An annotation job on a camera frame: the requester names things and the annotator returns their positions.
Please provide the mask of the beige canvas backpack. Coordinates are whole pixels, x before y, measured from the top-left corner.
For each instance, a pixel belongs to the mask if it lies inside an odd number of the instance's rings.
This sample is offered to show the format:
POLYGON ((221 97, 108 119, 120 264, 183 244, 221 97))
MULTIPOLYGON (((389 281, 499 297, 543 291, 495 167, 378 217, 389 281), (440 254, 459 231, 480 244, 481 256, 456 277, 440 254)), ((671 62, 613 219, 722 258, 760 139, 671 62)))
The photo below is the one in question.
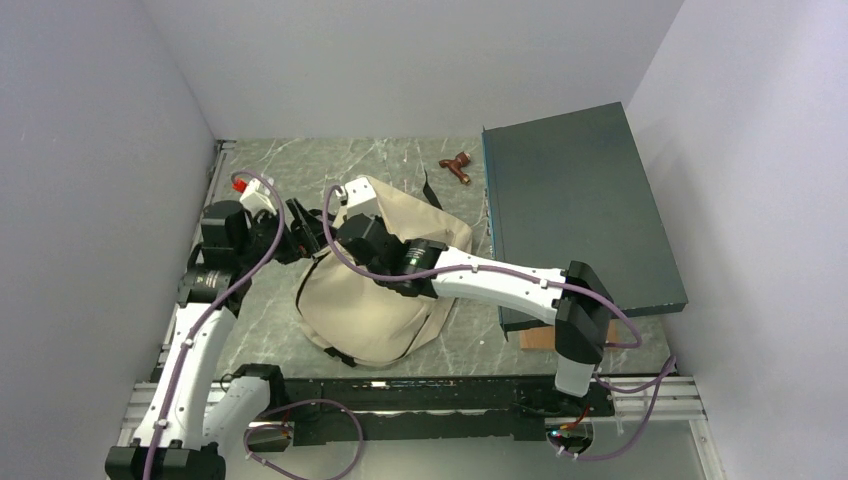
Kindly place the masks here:
MULTIPOLYGON (((471 250, 472 229, 462 220, 368 175, 346 185, 365 182, 374 191, 373 206, 399 239, 471 250)), ((403 297, 355 273, 326 247, 301 275, 294 303, 305 336, 325 353, 352 366, 384 367, 438 337, 455 300, 403 297)))

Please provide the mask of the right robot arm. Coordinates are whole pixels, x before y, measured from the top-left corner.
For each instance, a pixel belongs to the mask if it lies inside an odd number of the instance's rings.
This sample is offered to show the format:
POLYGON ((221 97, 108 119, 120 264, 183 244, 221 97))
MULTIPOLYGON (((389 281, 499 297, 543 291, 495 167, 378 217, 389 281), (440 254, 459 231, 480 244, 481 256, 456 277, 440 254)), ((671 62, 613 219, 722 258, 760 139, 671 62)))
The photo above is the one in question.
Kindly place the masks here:
POLYGON ((555 331, 557 367, 551 401, 574 415, 590 399, 612 316, 621 313, 594 271, 520 267, 484 259, 438 241, 402 241, 381 219, 357 214, 336 231, 341 261, 404 297, 463 298, 522 312, 555 331))

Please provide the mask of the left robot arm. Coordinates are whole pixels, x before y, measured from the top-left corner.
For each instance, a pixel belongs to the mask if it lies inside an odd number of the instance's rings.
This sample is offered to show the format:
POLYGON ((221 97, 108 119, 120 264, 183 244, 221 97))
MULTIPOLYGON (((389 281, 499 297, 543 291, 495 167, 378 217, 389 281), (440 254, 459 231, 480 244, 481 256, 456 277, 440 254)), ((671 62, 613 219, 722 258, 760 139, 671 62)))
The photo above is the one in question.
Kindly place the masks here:
POLYGON ((326 244, 321 213, 289 199, 250 210, 236 200, 208 205, 178 287, 174 333, 141 422, 127 445, 110 448, 110 479, 222 479, 227 458, 255 417, 279 417, 289 400, 281 369, 245 364, 211 402, 217 362, 252 277, 270 260, 290 264, 326 244))

